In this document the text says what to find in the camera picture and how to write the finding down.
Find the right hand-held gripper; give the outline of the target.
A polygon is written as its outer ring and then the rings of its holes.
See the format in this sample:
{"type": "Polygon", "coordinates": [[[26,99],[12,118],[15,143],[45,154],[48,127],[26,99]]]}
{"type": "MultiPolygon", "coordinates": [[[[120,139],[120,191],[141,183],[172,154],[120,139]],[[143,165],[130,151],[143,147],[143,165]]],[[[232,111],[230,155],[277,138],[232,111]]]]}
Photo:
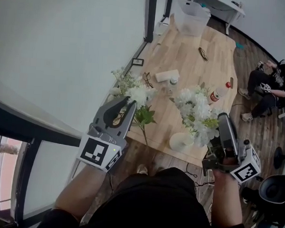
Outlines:
{"type": "Polygon", "coordinates": [[[218,149],[218,154],[211,153],[202,160],[204,175],[207,175],[208,170],[219,170],[222,173],[231,174],[240,184],[259,175],[261,172],[260,159],[250,140],[246,139],[239,144],[235,123],[227,113],[222,112],[219,114],[218,125],[222,147],[218,149]],[[222,162],[225,156],[237,157],[239,165],[223,165],[222,162]]]}

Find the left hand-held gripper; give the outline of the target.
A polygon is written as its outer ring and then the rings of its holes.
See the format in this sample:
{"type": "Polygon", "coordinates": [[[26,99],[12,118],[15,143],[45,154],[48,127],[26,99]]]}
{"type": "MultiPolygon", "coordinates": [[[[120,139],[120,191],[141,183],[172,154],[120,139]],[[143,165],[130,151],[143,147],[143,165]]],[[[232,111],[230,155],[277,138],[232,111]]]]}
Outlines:
{"type": "Polygon", "coordinates": [[[129,96],[113,99],[101,106],[83,134],[77,158],[103,172],[109,172],[122,156],[127,146],[124,139],[137,111],[136,102],[128,104],[129,96]],[[105,131],[115,129],[116,135],[105,131]]]}

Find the person's right hand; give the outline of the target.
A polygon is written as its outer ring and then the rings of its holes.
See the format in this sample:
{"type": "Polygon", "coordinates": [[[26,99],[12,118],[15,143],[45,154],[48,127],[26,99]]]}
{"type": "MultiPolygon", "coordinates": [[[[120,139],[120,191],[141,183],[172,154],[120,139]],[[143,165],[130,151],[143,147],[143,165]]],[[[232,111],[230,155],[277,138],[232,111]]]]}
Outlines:
{"type": "Polygon", "coordinates": [[[228,166],[238,166],[239,163],[238,163],[238,158],[237,157],[224,157],[223,158],[223,162],[222,162],[223,165],[228,165],[228,166]]]}

